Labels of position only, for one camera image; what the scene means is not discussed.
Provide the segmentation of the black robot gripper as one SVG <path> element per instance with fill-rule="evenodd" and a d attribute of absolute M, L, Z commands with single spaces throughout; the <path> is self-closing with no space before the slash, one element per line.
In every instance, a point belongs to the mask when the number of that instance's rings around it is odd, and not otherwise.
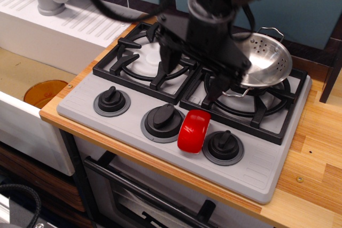
<path fill-rule="evenodd" d="M 235 78 L 244 77 L 251 62 L 230 35 L 235 16 L 231 0 L 188 0 L 188 9 L 186 18 L 158 17 L 161 63 L 170 74 L 184 54 L 219 74 L 209 86 L 211 104 L 230 89 Z"/>

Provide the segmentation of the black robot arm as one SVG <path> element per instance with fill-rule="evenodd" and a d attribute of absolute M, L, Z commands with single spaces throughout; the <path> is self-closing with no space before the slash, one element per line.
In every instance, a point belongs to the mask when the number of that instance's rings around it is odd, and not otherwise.
<path fill-rule="evenodd" d="M 182 55 L 210 69 L 215 78 L 202 103 L 208 109 L 231 85 L 240 85 L 251 62 L 237 47 L 246 37 L 232 35 L 236 13 L 242 8 L 255 27 L 248 6 L 253 0 L 188 0 L 186 18 L 161 15 L 156 32 L 162 66 L 167 74 L 180 62 Z"/>

